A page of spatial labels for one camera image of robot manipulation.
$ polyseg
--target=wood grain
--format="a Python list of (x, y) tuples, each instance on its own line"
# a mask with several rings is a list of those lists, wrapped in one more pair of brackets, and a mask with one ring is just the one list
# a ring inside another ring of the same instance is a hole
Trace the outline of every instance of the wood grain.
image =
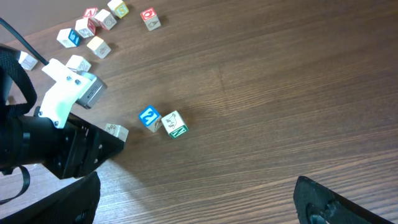
[[(398, 222), (398, 2), (319, 0), (128, 1), (98, 33), (103, 60), (56, 40), (66, 22), (26, 39), (45, 58), (81, 55), (108, 90), (73, 112), (130, 130), (125, 150), (97, 171), (95, 223), (298, 223), (295, 181), (306, 175)], [(148, 32), (139, 12), (162, 27)], [(16, 41), (9, 43), (22, 48)], [(39, 101), (53, 84), (29, 72)], [(16, 101), (24, 101), (13, 89)], [(190, 131), (171, 140), (137, 115), (178, 110)], [(12, 214), (70, 184), (41, 165), (32, 187), (0, 206)], [(16, 194), (17, 174), (0, 192)]]

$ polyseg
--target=toy block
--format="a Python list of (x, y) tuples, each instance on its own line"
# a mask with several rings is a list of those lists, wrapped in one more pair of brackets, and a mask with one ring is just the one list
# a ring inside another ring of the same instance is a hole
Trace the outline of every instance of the toy block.
[(111, 0), (108, 3), (108, 7), (111, 12), (120, 19), (129, 13), (129, 9), (122, 0)]
[(145, 22), (149, 31), (152, 31), (161, 26), (160, 20), (157, 17), (154, 8), (149, 8), (141, 13), (142, 20)]
[(21, 51), (21, 55), (19, 56), (18, 63), (22, 66), (22, 68), (31, 71), (33, 67), (37, 64), (36, 58), (33, 58), (28, 53)]
[(117, 124), (106, 124), (105, 131), (126, 142), (129, 130)]
[(78, 55), (72, 55), (66, 66), (73, 72), (88, 72), (88, 70), (91, 68), (91, 64), (88, 63), (87, 60), (84, 59), (82, 56)]
[(164, 118), (162, 118), (162, 123), (169, 136), (173, 139), (188, 131), (188, 127), (185, 125), (178, 111), (173, 111), (167, 116), (164, 116)]
[(66, 48), (77, 47), (80, 43), (80, 37), (71, 28), (62, 29), (58, 33), (57, 41), (59, 41)]
[(100, 22), (98, 22), (94, 17), (95, 15), (97, 15), (98, 13), (98, 8), (94, 7), (94, 8), (87, 8), (85, 10), (85, 13), (83, 14), (83, 18), (90, 18), (95, 26), (101, 26)]
[(90, 18), (82, 18), (76, 21), (75, 30), (82, 38), (95, 36), (95, 24)]
[(102, 9), (97, 15), (95, 15), (94, 18), (106, 30), (112, 29), (112, 27), (116, 24), (116, 19), (114, 19), (112, 14), (105, 9)]
[(162, 126), (162, 123), (160, 122), (162, 116), (152, 105), (149, 105), (147, 108), (145, 108), (145, 110), (138, 115), (138, 118), (145, 125), (145, 127), (151, 130), (153, 133)]
[(104, 59), (111, 51), (111, 48), (99, 37), (94, 37), (90, 42), (88, 42), (87, 47), (102, 59)]

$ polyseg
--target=wooden alphabet block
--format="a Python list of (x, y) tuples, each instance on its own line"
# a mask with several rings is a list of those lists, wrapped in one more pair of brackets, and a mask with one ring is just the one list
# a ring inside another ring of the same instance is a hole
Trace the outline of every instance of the wooden alphabet block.
[(82, 18), (76, 21), (75, 30), (82, 38), (95, 36), (95, 24), (90, 18)]
[(102, 9), (97, 15), (95, 15), (94, 18), (106, 30), (111, 30), (112, 27), (116, 24), (116, 19), (114, 19), (112, 14), (105, 9)]
[(88, 70), (91, 68), (91, 64), (88, 63), (87, 60), (82, 56), (72, 55), (67, 63), (67, 67), (73, 72), (88, 72)]
[(105, 41), (97, 36), (88, 42), (87, 47), (102, 59), (104, 59), (111, 51), (111, 48), (105, 43)]
[(105, 131), (124, 142), (126, 142), (129, 135), (129, 130), (117, 124), (106, 124)]
[(185, 125), (178, 111), (173, 111), (167, 116), (164, 116), (164, 118), (162, 118), (162, 123), (169, 136), (173, 139), (188, 131), (188, 127)]
[(80, 43), (79, 35), (71, 28), (62, 29), (58, 33), (57, 41), (59, 41), (64, 47), (77, 47)]
[(100, 22), (98, 22), (94, 17), (98, 13), (98, 8), (87, 8), (85, 13), (83, 14), (83, 18), (90, 18), (96, 27), (101, 26)]
[(36, 58), (33, 58), (33, 56), (30, 56), (28, 53), (23, 51), (21, 51), (18, 62), (22, 66), (22, 68), (29, 71), (31, 71), (37, 64)]
[(141, 13), (142, 20), (145, 22), (149, 31), (152, 31), (161, 26), (160, 20), (157, 17), (154, 8), (149, 8)]
[(111, 0), (108, 3), (108, 7), (120, 19), (129, 13), (129, 9), (122, 0)]
[(138, 115), (140, 121), (152, 132), (156, 132), (162, 123), (160, 119), (162, 116), (155, 110), (155, 108), (149, 105), (143, 112)]

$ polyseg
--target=blue number 2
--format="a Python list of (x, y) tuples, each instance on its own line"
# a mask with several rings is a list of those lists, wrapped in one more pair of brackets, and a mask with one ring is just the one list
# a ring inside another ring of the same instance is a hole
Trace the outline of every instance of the blue number 2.
[(145, 122), (145, 125), (151, 124), (156, 117), (157, 115), (150, 108), (141, 115), (141, 119)]

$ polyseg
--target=blue letter on block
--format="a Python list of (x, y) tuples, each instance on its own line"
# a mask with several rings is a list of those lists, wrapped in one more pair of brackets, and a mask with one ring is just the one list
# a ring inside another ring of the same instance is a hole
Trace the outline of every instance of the blue letter on block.
[(152, 124), (158, 117), (160, 117), (160, 114), (151, 105), (138, 115), (138, 118), (144, 123), (145, 127)]
[(69, 39), (76, 45), (76, 47), (79, 46), (80, 37), (79, 37), (79, 35), (77, 35), (77, 33), (74, 30), (70, 31)]

